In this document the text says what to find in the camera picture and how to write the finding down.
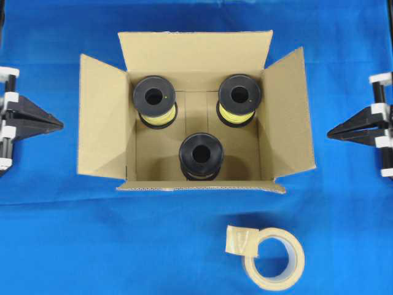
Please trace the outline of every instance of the wire spool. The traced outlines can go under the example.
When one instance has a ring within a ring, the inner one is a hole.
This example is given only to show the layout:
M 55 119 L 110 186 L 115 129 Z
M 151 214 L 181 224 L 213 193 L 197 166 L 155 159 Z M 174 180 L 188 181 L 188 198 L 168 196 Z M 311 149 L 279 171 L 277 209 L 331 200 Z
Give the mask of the wire spool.
M 176 120 L 176 92 L 162 77 L 149 76 L 141 80 L 134 89 L 133 103 L 141 121 L 149 128 L 163 129 Z
M 237 74 L 220 86 L 217 115 L 229 127 L 243 127 L 252 121 L 260 102 L 261 91 L 256 81 L 247 75 Z
M 179 159 L 181 170 L 188 180 L 209 181 L 220 172 L 224 149 L 216 137 L 208 133 L 196 133 L 181 144 Z

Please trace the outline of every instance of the open cardboard box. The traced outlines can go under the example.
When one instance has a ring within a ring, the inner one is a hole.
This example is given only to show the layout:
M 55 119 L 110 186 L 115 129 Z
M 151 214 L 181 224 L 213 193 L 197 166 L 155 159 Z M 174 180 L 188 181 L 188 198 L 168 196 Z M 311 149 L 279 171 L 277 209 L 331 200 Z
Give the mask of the open cardboard box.
M 80 61 L 78 173 L 125 179 L 118 189 L 242 188 L 284 193 L 275 179 L 315 168 L 303 49 L 263 69 L 273 32 L 119 33 L 128 71 L 86 55 Z M 246 127 L 216 114 L 217 91 L 233 74 L 260 81 L 262 103 Z M 132 104 L 133 85 L 167 78 L 179 114 L 152 130 Z M 187 181 L 179 163 L 183 140 L 216 136 L 225 151 L 214 181 Z

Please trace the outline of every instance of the yellow thread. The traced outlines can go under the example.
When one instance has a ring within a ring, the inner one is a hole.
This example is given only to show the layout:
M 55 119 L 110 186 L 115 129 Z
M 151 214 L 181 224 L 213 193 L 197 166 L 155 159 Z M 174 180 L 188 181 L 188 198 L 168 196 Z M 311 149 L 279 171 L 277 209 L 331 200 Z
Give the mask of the yellow thread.
M 220 104 L 220 114 L 221 116 L 228 122 L 232 123 L 232 124 L 242 124 L 245 121 L 247 121 L 248 119 L 250 119 L 252 117 L 252 115 L 254 115 L 254 112 L 251 112 L 249 114 L 245 114 L 245 115 L 235 115 L 232 114 L 231 112 L 228 112 L 226 109 L 224 109 L 224 107 Z
M 149 124 L 154 126 L 161 126 L 171 122 L 176 116 L 176 107 L 175 105 L 171 108 L 169 112 L 160 116 L 160 117 L 147 117 L 141 114 L 141 117 Z

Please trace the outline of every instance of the tape roll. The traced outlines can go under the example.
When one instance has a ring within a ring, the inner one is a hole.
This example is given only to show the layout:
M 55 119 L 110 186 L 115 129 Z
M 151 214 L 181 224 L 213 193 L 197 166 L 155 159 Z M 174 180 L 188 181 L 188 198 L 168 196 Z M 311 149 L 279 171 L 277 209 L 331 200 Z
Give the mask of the tape roll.
M 141 80 L 134 89 L 133 103 L 141 121 L 153 129 L 165 128 L 177 117 L 176 92 L 172 84 L 160 76 Z
M 288 253 L 288 265 L 276 277 L 263 277 L 255 267 L 254 257 L 243 256 L 244 268 L 250 279 L 260 288 L 270 291 L 282 291 L 293 286 L 302 276 L 305 267 L 305 254 L 299 241 L 289 232 L 274 227 L 260 230 L 256 242 L 259 245 L 268 238 L 275 238 L 284 244 Z
M 237 74 L 220 86 L 217 115 L 229 127 L 242 127 L 251 122 L 261 102 L 261 90 L 253 78 Z

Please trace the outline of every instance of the blue background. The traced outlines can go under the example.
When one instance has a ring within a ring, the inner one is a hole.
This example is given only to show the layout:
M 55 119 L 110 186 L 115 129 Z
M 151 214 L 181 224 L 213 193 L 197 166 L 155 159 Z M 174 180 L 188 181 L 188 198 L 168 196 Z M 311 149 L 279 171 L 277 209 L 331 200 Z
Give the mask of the blue background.
M 386 1 L 152 2 L 8 1 L 0 64 L 65 129 L 18 143 L 0 179 L 0 294 L 265 292 L 224 253 L 228 224 L 301 241 L 305 271 L 282 294 L 392 294 L 393 182 L 376 149 L 326 137 L 373 102 L 369 75 L 392 70 Z M 116 192 L 122 181 L 76 174 L 81 53 L 125 69 L 119 31 L 270 29 L 267 65 L 305 47 L 317 163 L 278 180 L 286 195 Z M 267 275 L 286 261 L 275 246 L 257 261 Z

